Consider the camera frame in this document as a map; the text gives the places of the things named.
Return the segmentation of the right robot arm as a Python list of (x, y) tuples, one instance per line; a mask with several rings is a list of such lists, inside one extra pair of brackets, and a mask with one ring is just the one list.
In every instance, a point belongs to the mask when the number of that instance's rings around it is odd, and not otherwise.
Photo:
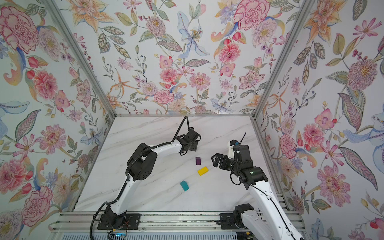
[(250, 148), (237, 140), (228, 143), (228, 154), (211, 157), (213, 166), (229, 171), (256, 201), (257, 206), (242, 204), (234, 208), (232, 217), (221, 222), (238, 229), (248, 229), (257, 240), (302, 240), (303, 235), (287, 217), (276, 199), (268, 177), (253, 165)]

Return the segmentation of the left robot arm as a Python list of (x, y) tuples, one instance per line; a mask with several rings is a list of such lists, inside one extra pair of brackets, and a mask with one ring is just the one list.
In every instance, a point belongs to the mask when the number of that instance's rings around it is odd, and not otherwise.
[(126, 217), (128, 203), (139, 183), (151, 175), (157, 159), (172, 154), (183, 156), (189, 151), (195, 152), (200, 140), (201, 135), (189, 127), (187, 134), (176, 136), (170, 142), (153, 146), (140, 144), (127, 162), (126, 180), (120, 192), (113, 201), (105, 203), (103, 216), (106, 217), (107, 224), (116, 230), (128, 222)]

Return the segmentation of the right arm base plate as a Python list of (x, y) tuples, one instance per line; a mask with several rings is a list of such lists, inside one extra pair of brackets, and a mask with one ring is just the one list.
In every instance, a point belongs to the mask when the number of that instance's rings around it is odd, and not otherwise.
[(242, 214), (221, 213), (219, 221), (222, 230), (252, 230), (262, 225), (262, 219), (253, 211), (246, 211)]

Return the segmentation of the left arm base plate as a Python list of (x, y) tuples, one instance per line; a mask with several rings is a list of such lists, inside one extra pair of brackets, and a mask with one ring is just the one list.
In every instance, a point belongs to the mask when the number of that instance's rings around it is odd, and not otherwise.
[(141, 214), (123, 214), (116, 217), (101, 215), (97, 230), (138, 230)]

